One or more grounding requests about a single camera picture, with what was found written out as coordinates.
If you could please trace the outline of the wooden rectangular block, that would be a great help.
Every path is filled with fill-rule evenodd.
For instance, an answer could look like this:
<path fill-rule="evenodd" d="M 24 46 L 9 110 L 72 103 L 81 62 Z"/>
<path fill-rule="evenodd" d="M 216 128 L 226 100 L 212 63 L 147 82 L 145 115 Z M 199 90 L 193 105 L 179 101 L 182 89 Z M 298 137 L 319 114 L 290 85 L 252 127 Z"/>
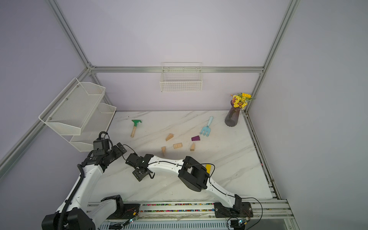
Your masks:
<path fill-rule="evenodd" d="M 173 145 L 174 149 L 178 149 L 178 148 L 182 148 L 182 147 L 183 147 L 182 143 L 176 143 L 176 144 Z"/>

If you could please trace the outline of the purple block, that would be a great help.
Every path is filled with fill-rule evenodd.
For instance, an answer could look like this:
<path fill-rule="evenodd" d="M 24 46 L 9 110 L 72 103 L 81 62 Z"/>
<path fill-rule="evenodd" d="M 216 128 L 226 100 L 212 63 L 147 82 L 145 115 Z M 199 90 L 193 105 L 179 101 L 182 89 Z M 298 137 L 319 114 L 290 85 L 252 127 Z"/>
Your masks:
<path fill-rule="evenodd" d="M 200 141 L 200 136 L 195 136 L 191 138 L 192 141 Z"/>

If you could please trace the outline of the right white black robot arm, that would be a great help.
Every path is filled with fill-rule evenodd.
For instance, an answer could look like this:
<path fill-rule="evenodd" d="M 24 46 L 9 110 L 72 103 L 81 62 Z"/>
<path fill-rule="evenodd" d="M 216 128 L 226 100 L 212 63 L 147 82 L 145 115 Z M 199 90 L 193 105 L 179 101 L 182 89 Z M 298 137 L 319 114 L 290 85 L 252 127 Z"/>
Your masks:
<path fill-rule="evenodd" d="M 215 182 L 212 175 L 207 172 L 205 164 L 190 156 L 182 160 L 170 160 L 152 154 L 141 157 L 132 153 L 126 159 L 126 164 L 134 168 L 133 175 L 138 181 L 142 181 L 147 175 L 153 178 L 153 174 L 156 173 L 174 173 L 190 190 L 205 191 L 225 208 L 236 213 L 241 211 L 242 198 Z"/>

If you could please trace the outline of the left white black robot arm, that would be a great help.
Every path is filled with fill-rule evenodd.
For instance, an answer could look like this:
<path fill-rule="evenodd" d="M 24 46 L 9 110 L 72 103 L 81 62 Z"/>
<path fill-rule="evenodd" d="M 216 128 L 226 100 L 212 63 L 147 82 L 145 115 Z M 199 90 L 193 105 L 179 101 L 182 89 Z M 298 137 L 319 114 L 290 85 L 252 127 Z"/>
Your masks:
<path fill-rule="evenodd" d="M 86 209 L 92 192 L 109 164 L 123 156 L 126 149 L 119 142 L 112 147 L 101 146 L 95 141 L 95 149 L 78 164 L 80 175 L 66 200 L 53 214 L 46 215 L 42 221 L 43 230 L 96 230 L 108 218 L 121 218 L 126 209 L 120 195 L 105 197 L 92 212 Z"/>

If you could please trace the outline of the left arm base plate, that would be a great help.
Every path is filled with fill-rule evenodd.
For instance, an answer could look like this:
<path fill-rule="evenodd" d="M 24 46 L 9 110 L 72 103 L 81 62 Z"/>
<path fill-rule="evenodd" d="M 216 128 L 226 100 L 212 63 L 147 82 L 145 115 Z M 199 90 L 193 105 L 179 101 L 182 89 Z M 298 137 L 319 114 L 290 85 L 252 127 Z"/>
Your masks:
<path fill-rule="evenodd" d="M 138 216 L 140 211 L 140 204 L 124 204 L 122 208 L 111 214 L 107 220 L 114 219 L 132 219 Z"/>

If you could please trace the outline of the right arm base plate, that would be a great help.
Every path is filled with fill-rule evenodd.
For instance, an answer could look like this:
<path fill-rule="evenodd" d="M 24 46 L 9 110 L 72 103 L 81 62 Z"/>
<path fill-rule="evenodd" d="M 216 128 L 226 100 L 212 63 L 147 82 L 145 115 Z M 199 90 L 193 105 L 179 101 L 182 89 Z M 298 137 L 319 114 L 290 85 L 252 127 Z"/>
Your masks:
<path fill-rule="evenodd" d="M 239 210 L 224 207 L 221 203 L 214 203 L 214 212 L 216 218 L 252 218 L 254 216 L 250 202 L 242 202 Z"/>

